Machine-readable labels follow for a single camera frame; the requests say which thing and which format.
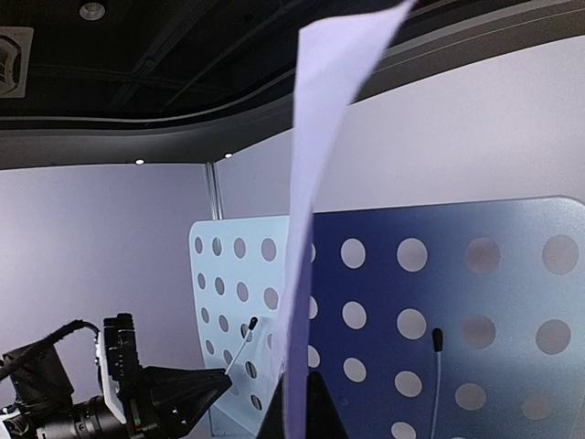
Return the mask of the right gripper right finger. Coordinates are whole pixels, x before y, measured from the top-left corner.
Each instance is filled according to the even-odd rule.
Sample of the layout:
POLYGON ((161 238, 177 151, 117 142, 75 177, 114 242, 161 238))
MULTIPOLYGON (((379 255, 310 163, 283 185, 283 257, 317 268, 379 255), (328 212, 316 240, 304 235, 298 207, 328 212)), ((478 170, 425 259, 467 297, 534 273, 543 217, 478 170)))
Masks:
POLYGON ((348 439, 322 375, 307 377, 306 439, 348 439))

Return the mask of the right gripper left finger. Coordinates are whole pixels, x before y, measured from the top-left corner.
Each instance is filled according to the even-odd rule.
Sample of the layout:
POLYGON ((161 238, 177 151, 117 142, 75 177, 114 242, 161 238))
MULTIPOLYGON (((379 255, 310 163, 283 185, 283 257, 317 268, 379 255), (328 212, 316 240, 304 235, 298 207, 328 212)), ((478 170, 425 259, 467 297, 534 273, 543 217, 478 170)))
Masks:
POLYGON ((277 387, 272 395, 271 402, 261 423, 261 428, 256 436, 257 439, 284 439, 284 385, 286 384, 286 373, 283 373, 278 381, 277 387))

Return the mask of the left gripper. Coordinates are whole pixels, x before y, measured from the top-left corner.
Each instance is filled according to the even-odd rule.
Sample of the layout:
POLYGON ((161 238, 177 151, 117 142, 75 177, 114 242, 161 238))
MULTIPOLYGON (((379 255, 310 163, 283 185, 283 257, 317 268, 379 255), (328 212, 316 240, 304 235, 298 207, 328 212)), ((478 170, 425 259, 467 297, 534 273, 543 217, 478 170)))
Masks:
POLYGON ((113 397, 122 405, 122 419, 105 396, 96 396, 37 421, 36 437, 184 438, 232 385, 224 369, 150 366, 138 378, 135 389, 113 397))

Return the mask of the white music stand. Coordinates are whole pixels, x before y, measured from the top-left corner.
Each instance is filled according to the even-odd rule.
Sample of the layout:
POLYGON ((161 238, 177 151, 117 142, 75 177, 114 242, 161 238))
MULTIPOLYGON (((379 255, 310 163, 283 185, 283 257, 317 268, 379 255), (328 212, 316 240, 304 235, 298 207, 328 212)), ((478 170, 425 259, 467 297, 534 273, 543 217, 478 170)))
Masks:
MULTIPOLYGON (((216 438, 255 438, 276 378, 285 216, 188 236, 216 438)), ((532 198, 319 213, 310 336, 348 438, 581 438, 584 207, 532 198)))

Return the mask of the purple sheet music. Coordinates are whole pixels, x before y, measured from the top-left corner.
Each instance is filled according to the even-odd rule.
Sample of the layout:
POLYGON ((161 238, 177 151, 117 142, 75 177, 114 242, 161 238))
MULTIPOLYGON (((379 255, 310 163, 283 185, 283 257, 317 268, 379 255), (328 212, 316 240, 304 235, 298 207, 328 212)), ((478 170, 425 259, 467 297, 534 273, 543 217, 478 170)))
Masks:
POLYGON ((282 426, 305 436, 314 202, 347 107, 414 6, 321 19, 299 32, 293 91, 290 221, 272 362, 282 379, 282 426))

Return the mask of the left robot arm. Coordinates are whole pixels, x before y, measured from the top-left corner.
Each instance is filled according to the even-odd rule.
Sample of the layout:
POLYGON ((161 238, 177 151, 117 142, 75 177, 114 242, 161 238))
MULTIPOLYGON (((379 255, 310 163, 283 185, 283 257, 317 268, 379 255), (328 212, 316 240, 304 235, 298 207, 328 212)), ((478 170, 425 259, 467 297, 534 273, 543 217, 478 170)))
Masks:
POLYGON ((100 349, 113 390, 81 403, 54 348, 11 374, 15 402, 1 411, 4 438, 185 438, 232 385, 223 369, 140 365, 133 342, 100 349))

